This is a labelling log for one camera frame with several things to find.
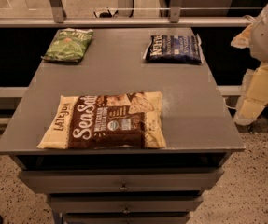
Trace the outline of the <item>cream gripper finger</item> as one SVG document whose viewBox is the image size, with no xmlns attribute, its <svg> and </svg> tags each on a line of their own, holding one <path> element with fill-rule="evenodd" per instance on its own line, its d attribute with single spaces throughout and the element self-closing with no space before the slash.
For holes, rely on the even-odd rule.
<svg viewBox="0 0 268 224">
<path fill-rule="evenodd" d="M 238 125 L 249 125 L 268 105 L 268 63 L 261 63 L 255 71 L 247 70 L 241 92 L 233 121 Z"/>
<path fill-rule="evenodd" d="M 249 47 L 249 38 L 253 25 L 247 26 L 240 34 L 235 36 L 231 41 L 231 46 L 238 49 L 245 49 Z"/>
</svg>

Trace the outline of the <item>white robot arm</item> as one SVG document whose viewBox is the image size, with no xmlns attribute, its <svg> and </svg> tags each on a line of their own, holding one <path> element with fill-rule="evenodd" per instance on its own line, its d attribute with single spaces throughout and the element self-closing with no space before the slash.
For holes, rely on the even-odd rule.
<svg viewBox="0 0 268 224">
<path fill-rule="evenodd" d="M 261 64 L 247 70 L 241 85 L 233 121 L 238 125 L 254 122 L 268 105 L 268 4 L 252 23 L 231 42 L 235 48 L 249 48 L 252 58 Z"/>
</svg>

